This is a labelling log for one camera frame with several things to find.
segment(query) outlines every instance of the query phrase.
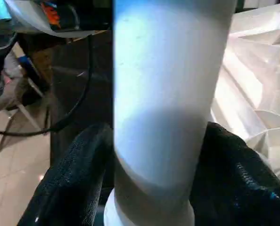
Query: black glove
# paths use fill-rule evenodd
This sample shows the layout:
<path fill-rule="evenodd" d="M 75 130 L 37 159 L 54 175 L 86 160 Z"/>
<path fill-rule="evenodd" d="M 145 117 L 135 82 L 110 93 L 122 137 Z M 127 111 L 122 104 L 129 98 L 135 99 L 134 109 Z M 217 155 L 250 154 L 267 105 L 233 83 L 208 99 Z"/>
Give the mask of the black glove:
<path fill-rule="evenodd" d="M 112 153 L 108 126 L 83 131 L 48 170 L 18 225 L 98 225 L 98 200 L 105 204 L 114 186 Z M 189 200 L 197 226 L 280 226 L 280 181 L 242 139 L 215 123 L 208 124 Z"/>

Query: pvc pipe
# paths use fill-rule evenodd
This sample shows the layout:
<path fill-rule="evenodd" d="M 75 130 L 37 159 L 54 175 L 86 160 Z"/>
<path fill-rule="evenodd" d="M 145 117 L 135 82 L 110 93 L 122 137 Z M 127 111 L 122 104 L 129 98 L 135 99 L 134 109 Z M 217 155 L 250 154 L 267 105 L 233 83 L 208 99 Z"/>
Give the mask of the pvc pipe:
<path fill-rule="evenodd" d="M 232 0 L 115 1 L 115 191 L 106 226 L 194 225 L 189 194 Z"/>

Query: black surface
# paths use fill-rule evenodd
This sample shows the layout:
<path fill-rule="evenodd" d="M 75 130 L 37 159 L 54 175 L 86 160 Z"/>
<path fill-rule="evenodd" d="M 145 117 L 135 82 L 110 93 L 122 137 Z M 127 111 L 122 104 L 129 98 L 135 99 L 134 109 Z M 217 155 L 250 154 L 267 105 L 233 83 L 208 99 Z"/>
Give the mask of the black surface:
<path fill-rule="evenodd" d="M 51 164 L 69 147 L 83 129 L 96 122 L 113 125 L 112 34 L 93 36 L 93 78 L 90 91 L 75 120 L 59 133 L 51 134 Z M 69 112 L 81 95 L 88 68 L 88 43 L 80 40 L 53 51 L 51 123 Z"/>

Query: white plastic part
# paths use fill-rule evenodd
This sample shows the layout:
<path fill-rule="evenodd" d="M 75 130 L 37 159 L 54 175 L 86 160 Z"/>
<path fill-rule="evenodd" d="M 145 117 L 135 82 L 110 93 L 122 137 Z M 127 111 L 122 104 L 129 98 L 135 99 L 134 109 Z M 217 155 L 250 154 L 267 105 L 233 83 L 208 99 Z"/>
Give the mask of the white plastic part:
<path fill-rule="evenodd" d="M 29 24 L 37 30 L 61 37 L 79 38 L 93 34 L 94 31 L 83 32 L 55 32 L 50 28 L 48 19 L 39 5 L 30 0 L 5 0 L 8 4 L 12 16 L 23 24 Z"/>
<path fill-rule="evenodd" d="M 106 226 L 193 226 L 192 181 L 235 1 L 115 1 Z"/>
<path fill-rule="evenodd" d="M 236 14 L 212 107 L 280 179 L 280 4 Z"/>

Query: black cable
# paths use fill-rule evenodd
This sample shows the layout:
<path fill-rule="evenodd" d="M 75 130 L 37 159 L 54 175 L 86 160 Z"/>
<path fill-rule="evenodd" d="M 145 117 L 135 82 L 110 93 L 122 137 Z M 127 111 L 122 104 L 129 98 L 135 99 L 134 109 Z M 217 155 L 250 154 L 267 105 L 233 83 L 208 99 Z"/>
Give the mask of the black cable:
<path fill-rule="evenodd" d="M 90 89 L 90 83 L 91 83 L 91 77 L 92 77 L 92 67 L 93 67 L 93 57 L 92 57 L 92 35 L 88 36 L 88 48 L 89 48 L 89 68 L 88 68 L 88 79 L 86 81 L 85 87 L 83 89 L 83 92 L 75 104 L 75 106 L 67 113 L 63 119 L 56 122 L 54 125 L 51 125 L 47 129 L 43 129 L 41 131 L 37 132 L 29 132 L 29 133 L 15 133 L 15 132 L 6 132 L 6 131 L 0 131 L 0 135 L 4 136 L 11 136 L 11 137 L 32 137 L 40 134 L 45 134 L 48 132 L 59 132 L 60 130 L 64 129 L 67 125 L 69 125 L 73 119 L 74 115 L 77 111 L 77 109 L 80 107 L 80 105 L 83 103 L 83 101 L 86 98 L 86 95 Z"/>

